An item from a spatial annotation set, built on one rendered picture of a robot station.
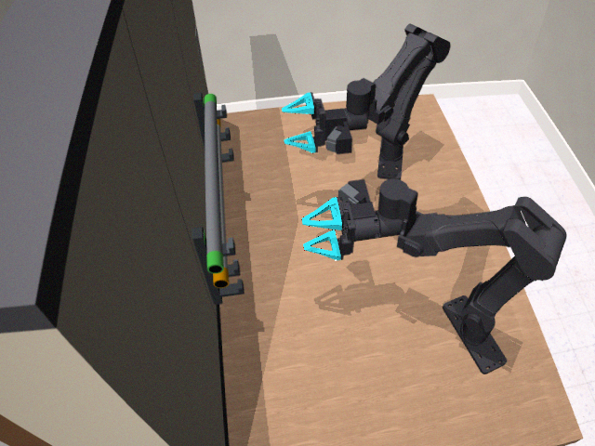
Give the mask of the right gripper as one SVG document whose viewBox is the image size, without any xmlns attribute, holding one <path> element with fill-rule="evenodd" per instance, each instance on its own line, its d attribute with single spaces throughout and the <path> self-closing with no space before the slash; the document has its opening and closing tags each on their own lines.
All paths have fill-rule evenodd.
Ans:
<svg viewBox="0 0 595 446">
<path fill-rule="evenodd" d="M 312 92 L 306 93 L 301 98 L 297 99 L 293 103 L 285 106 L 282 108 L 282 112 L 289 112 L 289 113 L 306 113 L 311 114 L 312 120 L 315 120 L 316 126 L 314 127 L 314 137 L 310 132 L 303 133 L 291 138 L 287 138 L 284 140 L 284 144 L 299 147 L 305 151 L 309 151 L 312 153 L 318 152 L 318 147 L 325 145 L 325 112 L 326 111 L 335 111 L 335 110 L 344 110 L 344 109 L 334 109 L 334 110 L 324 110 L 324 105 L 321 98 L 314 99 L 314 95 Z M 315 101 L 316 101 L 316 109 L 315 109 Z M 297 105 L 302 103 L 306 103 L 306 106 L 295 108 Z M 314 106 L 313 106 L 314 105 Z M 293 108 L 294 107 L 294 108 Z M 293 109 L 291 109 L 293 108 Z M 346 117 L 347 113 L 344 110 Z M 348 123 L 348 117 L 347 117 Z M 296 140 L 307 140 L 308 144 L 293 142 Z"/>
</svg>

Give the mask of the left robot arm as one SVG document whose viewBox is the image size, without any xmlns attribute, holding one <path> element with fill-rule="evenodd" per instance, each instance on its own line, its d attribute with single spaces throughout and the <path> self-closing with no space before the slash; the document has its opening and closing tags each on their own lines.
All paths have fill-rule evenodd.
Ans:
<svg viewBox="0 0 595 446">
<path fill-rule="evenodd" d="M 492 279 L 478 283 L 469 298 L 463 295 L 443 304 L 470 356 L 481 373 L 488 374 L 507 362 L 490 334 L 495 314 L 531 282 L 554 276 L 567 233 L 527 196 L 502 209 L 458 216 L 421 214 L 417 196 L 402 180 L 387 179 L 380 186 L 375 212 L 364 179 L 349 181 L 338 190 L 340 201 L 350 202 L 353 219 L 377 215 L 378 237 L 399 235 L 397 247 L 410 256 L 437 256 L 470 246 L 511 248 L 514 257 Z"/>
</svg>

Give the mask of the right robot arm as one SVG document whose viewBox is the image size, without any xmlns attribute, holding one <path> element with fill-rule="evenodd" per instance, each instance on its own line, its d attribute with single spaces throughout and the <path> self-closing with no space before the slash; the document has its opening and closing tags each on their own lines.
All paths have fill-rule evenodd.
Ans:
<svg viewBox="0 0 595 446">
<path fill-rule="evenodd" d="M 382 137 L 377 177 L 383 179 L 401 180 L 411 112 L 428 75 L 446 59 L 451 46 L 413 24 L 404 30 L 401 50 L 373 83 L 363 78 L 347 85 L 348 123 L 344 110 L 325 112 L 326 148 L 336 154 L 352 153 L 351 130 L 366 129 L 368 118 L 377 124 L 376 133 Z"/>
</svg>

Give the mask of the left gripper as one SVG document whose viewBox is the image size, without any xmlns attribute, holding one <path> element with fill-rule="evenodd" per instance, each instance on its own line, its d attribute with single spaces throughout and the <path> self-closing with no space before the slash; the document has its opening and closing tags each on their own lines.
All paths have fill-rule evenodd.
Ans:
<svg viewBox="0 0 595 446">
<path fill-rule="evenodd" d="M 310 220 L 327 210 L 331 210 L 333 220 Z M 334 197 L 302 218 L 303 225 L 331 229 L 331 231 L 304 243 L 304 250 L 335 260 L 343 260 L 343 256 L 353 253 L 354 242 L 379 238 L 379 225 L 375 225 L 375 221 L 378 221 L 377 215 L 357 218 L 353 221 L 350 202 L 340 202 L 339 197 Z M 335 230 L 341 230 L 340 238 L 337 238 Z M 325 241 L 330 241 L 332 251 L 311 247 Z"/>
</svg>

